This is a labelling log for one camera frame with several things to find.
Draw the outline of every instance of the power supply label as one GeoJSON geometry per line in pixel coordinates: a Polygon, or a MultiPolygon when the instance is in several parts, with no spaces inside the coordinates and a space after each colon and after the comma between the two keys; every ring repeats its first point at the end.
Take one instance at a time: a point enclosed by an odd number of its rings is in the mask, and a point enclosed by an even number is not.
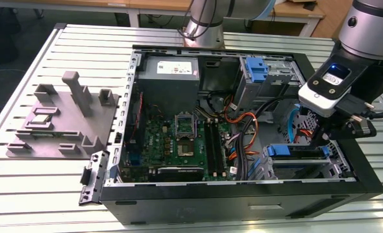
{"type": "Polygon", "coordinates": [[[192,62],[161,61],[157,64],[157,74],[192,74],[192,62]]]}

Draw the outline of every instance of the aluminum workbench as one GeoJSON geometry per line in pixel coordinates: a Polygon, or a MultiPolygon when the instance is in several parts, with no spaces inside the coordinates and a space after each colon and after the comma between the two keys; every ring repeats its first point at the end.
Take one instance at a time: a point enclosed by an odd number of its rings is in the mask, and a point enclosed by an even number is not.
{"type": "MultiPolygon", "coordinates": [[[[132,45],[181,46],[176,30],[67,25],[54,29],[29,72],[0,114],[0,232],[383,232],[383,195],[354,202],[314,219],[122,226],[105,206],[80,207],[80,184],[88,160],[21,159],[6,156],[25,117],[37,101],[37,85],[58,91],[66,70],[80,72],[92,92],[110,88],[121,93],[132,45]]],[[[330,56],[330,39],[225,33],[228,49],[306,53],[315,68],[330,56]]],[[[383,111],[383,96],[375,101],[383,111]]],[[[374,121],[379,135],[359,140],[383,182],[383,119],[374,121]]]]}

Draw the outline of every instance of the blue cable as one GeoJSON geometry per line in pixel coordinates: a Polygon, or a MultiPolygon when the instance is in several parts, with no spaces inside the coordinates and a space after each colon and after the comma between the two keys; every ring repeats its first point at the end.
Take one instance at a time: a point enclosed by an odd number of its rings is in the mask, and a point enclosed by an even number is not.
{"type": "Polygon", "coordinates": [[[299,108],[295,108],[291,111],[290,117],[288,117],[288,137],[290,137],[290,143],[295,142],[295,133],[294,133],[294,121],[295,121],[295,116],[299,111],[299,108]]]}

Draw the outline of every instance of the ram slot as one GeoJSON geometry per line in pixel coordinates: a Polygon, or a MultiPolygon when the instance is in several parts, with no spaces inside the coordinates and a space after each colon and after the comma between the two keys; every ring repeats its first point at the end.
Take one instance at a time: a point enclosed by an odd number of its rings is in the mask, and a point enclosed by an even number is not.
{"type": "Polygon", "coordinates": [[[212,130],[211,123],[205,122],[205,139],[207,139],[207,156],[208,156],[208,173],[209,175],[216,174],[216,163],[213,154],[213,140],[212,140],[212,130]]]}
{"type": "Polygon", "coordinates": [[[216,159],[216,172],[221,176],[225,168],[224,168],[224,159],[223,159],[223,147],[220,145],[220,133],[217,128],[217,123],[211,124],[212,131],[212,142],[213,142],[213,154],[216,159]]]}

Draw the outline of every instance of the white sticker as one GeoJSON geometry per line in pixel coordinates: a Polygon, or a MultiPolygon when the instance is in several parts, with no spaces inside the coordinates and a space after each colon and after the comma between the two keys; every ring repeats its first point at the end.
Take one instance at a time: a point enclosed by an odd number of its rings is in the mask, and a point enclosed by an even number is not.
{"type": "Polygon", "coordinates": [[[122,3],[109,3],[108,5],[109,6],[128,6],[128,5],[122,4],[122,3]]]}
{"type": "Polygon", "coordinates": [[[331,73],[324,74],[323,79],[335,86],[339,86],[343,82],[343,79],[339,78],[336,75],[332,75],[331,73]]]}
{"type": "Polygon", "coordinates": [[[237,168],[232,166],[229,173],[236,175],[237,174],[237,168]]]}
{"type": "Polygon", "coordinates": [[[157,74],[192,74],[192,62],[166,62],[157,64],[157,74]]]}
{"type": "Polygon", "coordinates": [[[320,15],[308,15],[310,18],[323,18],[320,15]]]}
{"type": "Polygon", "coordinates": [[[229,104],[229,107],[231,107],[233,110],[237,109],[237,106],[236,106],[233,103],[229,104]]]}

